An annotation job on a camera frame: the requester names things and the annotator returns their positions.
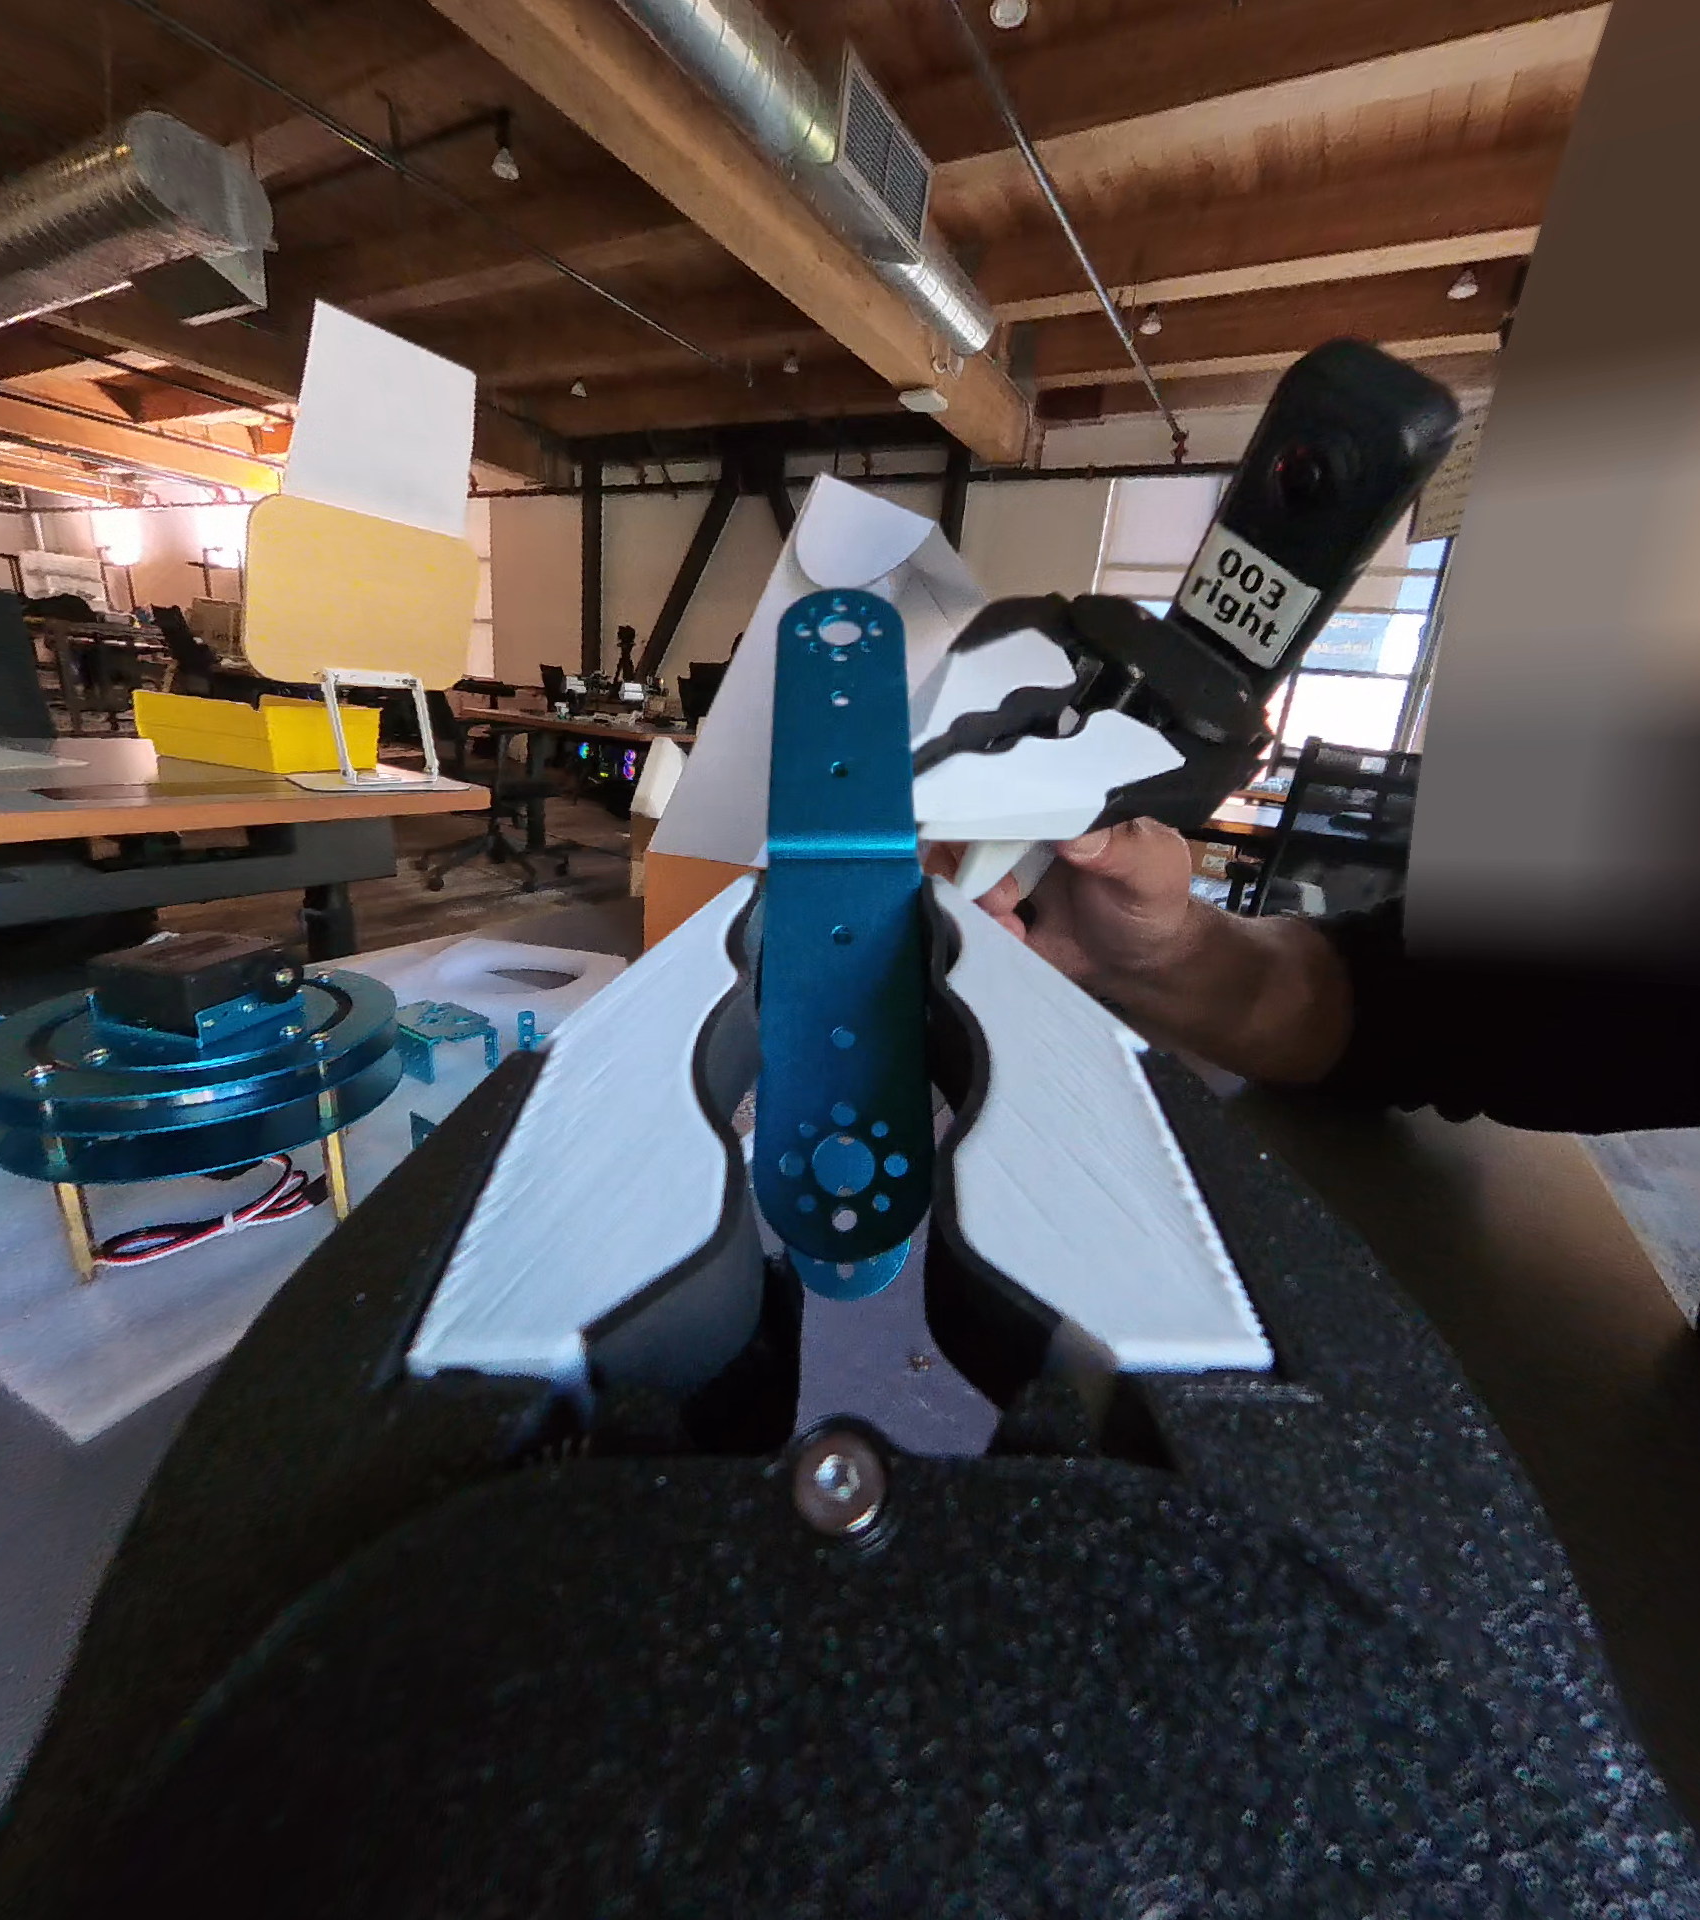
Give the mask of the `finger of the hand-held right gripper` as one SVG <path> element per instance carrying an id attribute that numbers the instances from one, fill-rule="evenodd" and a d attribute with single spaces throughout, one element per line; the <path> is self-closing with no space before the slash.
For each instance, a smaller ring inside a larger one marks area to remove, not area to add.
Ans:
<path id="1" fill-rule="evenodd" d="M 910 694 L 910 769 L 987 761 L 1016 777 L 1079 777 L 1095 748 L 1064 729 L 1082 669 L 1077 599 L 998 599 L 945 645 Z"/>
<path id="2" fill-rule="evenodd" d="M 965 845 L 1077 837 L 1117 788 L 1188 762 L 1160 733 L 1114 711 L 1092 713 L 1061 738 L 1023 733 L 1021 723 L 1006 709 L 971 709 L 918 728 L 919 837 Z"/>

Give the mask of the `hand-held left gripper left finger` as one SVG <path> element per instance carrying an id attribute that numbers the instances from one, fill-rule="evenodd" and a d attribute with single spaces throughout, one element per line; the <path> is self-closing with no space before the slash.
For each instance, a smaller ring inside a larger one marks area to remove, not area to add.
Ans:
<path id="1" fill-rule="evenodd" d="M 738 877 L 559 1027 L 410 1337 L 416 1377 L 713 1381 L 762 1313 L 733 1114 L 760 1070 Z"/>

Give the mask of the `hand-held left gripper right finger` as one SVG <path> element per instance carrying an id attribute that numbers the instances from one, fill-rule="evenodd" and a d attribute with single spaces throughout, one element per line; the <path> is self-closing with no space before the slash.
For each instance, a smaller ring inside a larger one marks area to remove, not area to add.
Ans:
<path id="1" fill-rule="evenodd" d="M 1127 1374 L 1267 1374 L 1275 1354 L 1140 1068 L 1142 1039 L 937 877 L 949 986 L 982 1031 L 953 1147 L 982 1260 Z"/>

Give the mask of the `blue H-shaped metal bracket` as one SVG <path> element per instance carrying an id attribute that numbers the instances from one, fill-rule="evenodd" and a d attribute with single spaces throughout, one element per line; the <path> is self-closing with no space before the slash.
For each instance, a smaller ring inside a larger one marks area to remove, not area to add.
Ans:
<path id="1" fill-rule="evenodd" d="M 905 630 L 863 590 L 774 640 L 750 1182 L 800 1281 L 883 1291 L 933 1172 Z"/>

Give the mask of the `person's right hand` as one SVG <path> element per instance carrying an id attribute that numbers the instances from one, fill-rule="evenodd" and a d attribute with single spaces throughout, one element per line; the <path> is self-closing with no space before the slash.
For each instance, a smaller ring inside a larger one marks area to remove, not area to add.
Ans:
<path id="1" fill-rule="evenodd" d="M 1192 851 L 1151 820 L 1053 849 L 1023 888 L 1005 874 L 976 903 L 1154 1046 L 1247 1076 L 1253 1031 L 1281 1026 L 1295 948 L 1192 899 Z"/>

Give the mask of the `black office chair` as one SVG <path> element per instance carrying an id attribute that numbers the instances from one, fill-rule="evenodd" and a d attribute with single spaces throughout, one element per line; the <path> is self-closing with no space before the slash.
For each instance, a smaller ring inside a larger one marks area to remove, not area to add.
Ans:
<path id="1" fill-rule="evenodd" d="M 451 874 L 476 860 L 517 868 L 524 891 L 537 891 L 549 888 L 553 877 L 568 877 L 572 857 L 581 851 L 581 845 L 549 837 L 547 802 L 557 795 L 557 787 L 547 780 L 533 729 L 525 723 L 510 723 L 491 709 L 463 718 L 444 689 L 430 689 L 425 705 L 430 713 L 426 739 L 438 748 L 438 761 L 449 761 L 452 777 L 474 783 L 470 754 L 476 738 L 488 754 L 488 782 L 481 834 L 420 860 L 423 884 L 430 891 L 440 891 Z"/>
<path id="2" fill-rule="evenodd" d="M 1226 908 L 1322 915 L 1347 891 L 1398 891 L 1419 769 L 1414 750 L 1370 754 L 1309 738 L 1275 830 L 1227 868 Z"/>

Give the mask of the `white cardboard box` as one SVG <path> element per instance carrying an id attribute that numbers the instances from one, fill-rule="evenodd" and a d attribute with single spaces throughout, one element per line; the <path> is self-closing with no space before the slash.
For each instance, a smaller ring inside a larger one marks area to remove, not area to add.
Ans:
<path id="1" fill-rule="evenodd" d="M 955 634 L 991 599 L 1023 585 L 1012 577 L 1012 539 L 1000 513 L 984 513 L 982 531 L 953 546 L 933 519 L 845 482 L 816 478 L 764 573 L 742 626 L 742 649 L 654 823 L 646 851 L 646 948 L 762 863 L 777 626 L 794 600 L 822 590 L 863 590 L 901 615 L 918 733 Z"/>

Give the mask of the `blue round base with servo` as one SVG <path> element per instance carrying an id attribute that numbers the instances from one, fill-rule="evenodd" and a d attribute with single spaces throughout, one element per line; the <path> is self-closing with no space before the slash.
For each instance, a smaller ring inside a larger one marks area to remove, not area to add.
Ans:
<path id="1" fill-rule="evenodd" d="M 0 1169 L 46 1182 L 75 1276 L 151 1263 L 329 1202 L 350 1210 L 343 1137 L 396 1086 L 396 999 L 227 932 L 97 956 L 79 993 L 0 1019 Z M 225 1214 L 92 1235 L 87 1191 L 265 1167 Z"/>

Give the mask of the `white foam sheet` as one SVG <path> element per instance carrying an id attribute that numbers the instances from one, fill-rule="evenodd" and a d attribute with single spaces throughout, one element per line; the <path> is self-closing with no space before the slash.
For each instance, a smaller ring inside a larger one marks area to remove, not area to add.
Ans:
<path id="1" fill-rule="evenodd" d="M 533 945 L 501 926 L 355 952 L 343 968 L 383 979 L 400 1005 L 474 1010 L 514 1051 L 524 1011 L 549 1036 L 623 959 L 600 937 Z M 0 1385 L 72 1440 L 92 1440 L 222 1360 L 330 1230 L 332 1210 L 319 1207 L 81 1284 L 51 1191 L 0 1169 Z"/>

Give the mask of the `yellow plastic bin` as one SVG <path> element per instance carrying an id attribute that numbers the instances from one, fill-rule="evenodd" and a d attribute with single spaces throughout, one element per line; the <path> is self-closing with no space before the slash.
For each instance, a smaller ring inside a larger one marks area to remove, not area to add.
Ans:
<path id="1" fill-rule="evenodd" d="M 181 693 L 136 689 L 137 733 L 160 756 L 284 777 L 309 792 L 377 780 L 380 723 L 373 706 L 279 700 L 258 706 Z"/>

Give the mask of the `yellow board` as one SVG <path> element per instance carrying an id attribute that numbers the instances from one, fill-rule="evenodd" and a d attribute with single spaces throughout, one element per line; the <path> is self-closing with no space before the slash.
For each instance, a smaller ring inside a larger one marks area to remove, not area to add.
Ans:
<path id="1" fill-rule="evenodd" d="M 478 604 L 466 539 L 276 493 L 243 527 L 241 652 L 279 684 L 323 669 L 465 675 Z"/>

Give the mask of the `blue multi-hole servo bracket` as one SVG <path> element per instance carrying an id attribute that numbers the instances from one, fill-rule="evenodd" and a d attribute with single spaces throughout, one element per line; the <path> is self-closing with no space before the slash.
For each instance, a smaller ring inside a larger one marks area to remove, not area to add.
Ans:
<path id="1" fill-rule="evenodd" d="M 500 1068 L 500 1033 L 481 1011 L 430 998 L 396 1007 L 396 1051 L 406 1078 L 434 1085 L 438 1057 L 454 1046 L 478 1046 L 486 1073 Z"/>

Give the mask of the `silver duct with vent grille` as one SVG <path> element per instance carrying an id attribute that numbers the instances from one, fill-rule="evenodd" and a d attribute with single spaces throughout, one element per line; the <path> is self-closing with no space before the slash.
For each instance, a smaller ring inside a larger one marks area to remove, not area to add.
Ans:
<path id="1" fill-rule="evenodd" d="M 854 51 L 830 81 L 748 2 L 623 2 L 626 11 L 777 165 L 815 213 L 957 357 L 998 316 L 930 227 L 932 166 Z"/>

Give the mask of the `silver ventilation duct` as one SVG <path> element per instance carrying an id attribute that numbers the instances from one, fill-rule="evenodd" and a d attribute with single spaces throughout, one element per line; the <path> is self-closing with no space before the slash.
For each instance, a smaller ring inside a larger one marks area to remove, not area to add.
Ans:
<path id="1" fill-rule="evenodd" d="M 188 324 L 261 309 L 271 206 L 231 150 L 142 108 L 0 187 L 0 327 L 154 276 Z"/>

